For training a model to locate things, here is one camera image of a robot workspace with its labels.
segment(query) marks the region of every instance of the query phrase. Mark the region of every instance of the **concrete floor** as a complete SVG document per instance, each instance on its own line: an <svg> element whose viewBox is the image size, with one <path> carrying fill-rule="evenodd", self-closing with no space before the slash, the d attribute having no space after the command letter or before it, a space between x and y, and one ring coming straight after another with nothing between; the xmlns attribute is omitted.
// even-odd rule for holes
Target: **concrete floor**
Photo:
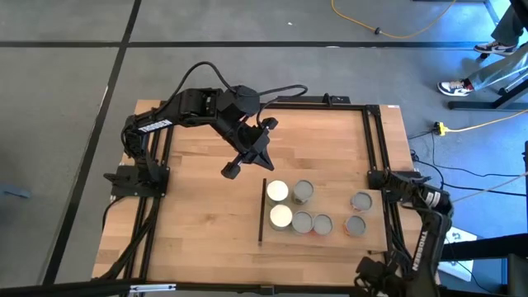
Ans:
<svg viewBox="0 0 528 297"><path fill-rule="evenodd" d="M132 2L2 0L0 40L120 40ZM448 5L375 0L383 7L375 10L371 2L336 2L344 13L396 34L421 28ZM493 5L500 7L504 2L494 0ZM489 40L492 30L483 4L461 3L413 41ZM329 1L152 0L142 4L132 40L386 39L338 18ZM0 49L0 181L33 192L30 200L0 200L0 287L39 281L115 56L116 49ZM129 49L58 281L82 281L91 275L110 192L102 174L114 172L120 160L118 135L125 117L138 99L166 99L192 64L209 60L230 83L257 90L303 83L309 95L329 92L358 103L397 104L412 135L437 120L457 128L505 115L449 111L446 102L451 98L436 90L439 81L466 77L499 59L492 56L479 63L478 56L452 49ZM189 77L186 87L221 86L204 68ZM468 99L494 100L499 87ZM486 142L489 136L493 141ZM436 162L480 173L521 173L526 136L526 117L519 116L481 130L436 138ZM412 140L411 147L422 160L431 161L430 137ZM432 182L438 181L429 168L418 167L435 177ZM503 180L443 173L447 182L464 186L486 187ZM504 187L504 191L524 190L523 181ZM466 194L451 191L454 198ZM492 194L465 200L456 205L454 226L485 238L525 232L526 201Z"/></svg>

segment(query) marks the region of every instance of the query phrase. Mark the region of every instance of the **yellow cable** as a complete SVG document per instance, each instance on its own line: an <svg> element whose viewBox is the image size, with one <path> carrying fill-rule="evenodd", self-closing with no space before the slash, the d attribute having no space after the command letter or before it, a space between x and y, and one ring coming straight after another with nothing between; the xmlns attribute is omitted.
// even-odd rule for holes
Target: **yellow cable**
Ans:
<svg viewBox="0 0 528 297"><path fill-rule="evenodd" d="M362 23L362 22L360 22L360 21L358 21L358 20L355 20L355 19L353 19L353 18L351 18L351 17L349 17L349 16L345 16L344 14L340 13L340 12L336 9L336 6L334 5L335 0L331 0L331 1L332 1L332 10L333 10L338 16L340 16L340 17L342 17L342 18L344 18L344 19L346 19L346 20L348 20L348 21L355 22L357 25L359 25L359 26L363 26L363 27L365 27L365 28L367 28L367 29L369 29L369 30L371 30L371 31L373 31L373 32L375 33L376 28L371 27L371 26L368 26L368 25L366 25L365 23ZM379 33L380 33L381 35L385 35L385 36L387 36L387 37L390 37L390 38L396 38L396 39L407 39L407 38L411 38L411 37L414 37L414 36L416 36L416 35L419 35L419 34L425 32L425 31L429 30L429 28L431 28L433 25L435 25L435 24L436 24L436 23L437 23L437 22L438 22L438 21L439 21L439 20L440 20L445 14L446 14L446 12L447 12L447 11L453 6L453 4L455 4L455 2L456 2L456 0L453 0L453 2L451 2L451 4L450 4L450 5L449 5L449 6L448 6L448 7L447 7L447 8L446 8L446 9L445 9L445 10L444 10L439 16L437 16L435 20L433 20L428 26L426 26L425 28L423 28L423 29L421 29L421 30L419 30L419 31L417 31L417 32L414 32L414 33L409 34L409 35L403 35L403 36L392 35L392 34L389 34L389 33L385 33L385 32L383 32L383 31L379 31Z"/></svg>
<svg viewBox="0 0 528 297"><path fill-rule="evenodd" d="M468 130L472 130L472 129L477 129L477 128L480 128L480 127L484 127L485 125L491 125L491 124L495 124L495 123L498 123L498 122L503 121L503 120L511 119L512 117L516 117L516 116L522 115L525 112L528 112L528 110L523 110L523 111L517 112L515 115L510 115L510 116L507 116L507 117L503 117L501 119L490 120L489 122L486 122L486 123L483 123L483 124L480 124L480 125L474 125L474 126L466 127L466 128L463 128L463 129L449 129L449 128L446 127L445 128L445 132L464 132L464 131L468 131Z"/></svg>

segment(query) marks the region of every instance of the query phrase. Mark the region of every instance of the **sneaker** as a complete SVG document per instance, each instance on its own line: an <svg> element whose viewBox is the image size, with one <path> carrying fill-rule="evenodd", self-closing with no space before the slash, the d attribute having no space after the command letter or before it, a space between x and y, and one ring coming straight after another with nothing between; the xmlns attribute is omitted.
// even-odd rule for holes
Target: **sneaker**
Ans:
<svg viewBox="0 0 528 297"><path fill-rule="evenodd" d="M517 45L503 45L498 41L492 41L483 45L475 45L474 50L483 54L513 54Z"/></svg>
<svg viewBox="0 0 528 297"><path fill-rule="evenodd" d="M460 79L454 82L439 82L437 85L438 90L447 96L468 96L473 91L473 86Z"/></svg>

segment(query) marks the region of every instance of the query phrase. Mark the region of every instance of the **person's leg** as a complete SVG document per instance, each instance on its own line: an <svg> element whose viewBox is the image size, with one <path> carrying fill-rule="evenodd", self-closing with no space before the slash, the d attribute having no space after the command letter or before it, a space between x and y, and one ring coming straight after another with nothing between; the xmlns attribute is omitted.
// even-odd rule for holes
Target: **person's leg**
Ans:
<svg viewBox="0 0 528 297"><path fill-rule="evenodd" d="M509 7L502 19L497 24L492 41L483 45L475 45L474 49L484 54L512 54L519 43L524 26L517 17L513 7Z"/></svg>
<svg viewBox="0 0 528 297"><path fill-rule="evenodd" d="M528 69L528 45L520 47L515 53L468 76L474 90L480 90L512 74Z"/></svg>

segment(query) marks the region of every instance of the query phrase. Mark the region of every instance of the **wooden tabletop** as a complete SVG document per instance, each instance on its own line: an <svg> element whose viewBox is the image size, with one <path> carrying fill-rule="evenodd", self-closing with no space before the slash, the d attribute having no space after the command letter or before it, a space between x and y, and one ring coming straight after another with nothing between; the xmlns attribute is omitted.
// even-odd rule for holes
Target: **wooden tabletop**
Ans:
<svg viewBox="0 0 528 297"><path fill-rule="evenodd" d="M135 112L155 106L159 106L159 101L138 101ZM391 168L412 170L399 107L380 109ZM369 170L360 112L266 110L262 116L274 116L279 121L270 132L268 148L276 170L242 165L233 181L223 178L220 170L236 153L213 129L175 128L168 160L170 181L162 199L148 268L150 281L353 285L357 264L368 256L367 250L386 249L384 237L376 235L384 232L379 210L364 214L373 235L350 238L352 246L292 243L282 239L258 244L263 178L285 181L290 188L300 179L309 180L314 184L317 199L317 193L330 196L328 193L344 192L343 195L351 196L368 189ZM372 132L377 139L375 129ZM158 146L158 155L162 148L163 142ZM381 160L377 141L375 151L376 159ZM126 156L121 162L132 163ZM376 193L372 196L380 199ZM110 209L93 276L106 272L129 243L137 205L138 198L130 197ZM405 243L413 252L421 220L412 210L400 209L400 216ZM337 222L333 232L342 232L341 224ZM142 249L139 248L136 263L140 262ZM370 257L382 260L379 254ZM139 274L138 266L133 276Z"/></svg>

